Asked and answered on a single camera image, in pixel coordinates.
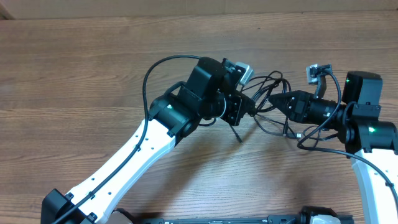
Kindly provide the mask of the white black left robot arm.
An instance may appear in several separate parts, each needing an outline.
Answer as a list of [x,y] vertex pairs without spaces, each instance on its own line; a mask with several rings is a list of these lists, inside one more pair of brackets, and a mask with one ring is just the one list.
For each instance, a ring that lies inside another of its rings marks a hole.
[[119,201],[162,156],[200,125],[222,119],[237,126],[254,114],[254,101],[238,91],[254,75],[251,66],[196,57],[185,82],[144,104],[136,132],[106,163],[66,194],[53,189],[42,201],[41,223],[106,223]]

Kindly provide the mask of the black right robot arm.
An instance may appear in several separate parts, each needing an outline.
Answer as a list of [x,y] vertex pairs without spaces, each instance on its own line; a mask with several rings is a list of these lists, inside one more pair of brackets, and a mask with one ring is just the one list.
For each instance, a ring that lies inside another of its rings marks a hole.
[[358,181],[366,223],[397,223],[397,128],[379,120],[382,86],[376,73],[350,71],[337,101],[299,90],[269,98],[293,122],[336,130]]

